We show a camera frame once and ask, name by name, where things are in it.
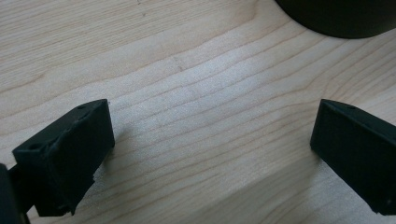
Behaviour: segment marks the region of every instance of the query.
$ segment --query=wood grain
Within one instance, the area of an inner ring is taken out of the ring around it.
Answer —
[[[0,1],[0,159],[107,98],[116,146],[74,216],[396,223],[309,147],[321,98],[396,124],[396,32],[319,35],[272,0]]]

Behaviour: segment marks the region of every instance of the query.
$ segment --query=wooden surface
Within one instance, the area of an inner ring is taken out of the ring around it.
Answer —
[[[326,37],[273,0],[0,2],[0,162],[107,98],[114,151],[72,217],[33,223],[396,223],[315,156],[321,98],[396,124],[396,31]]]

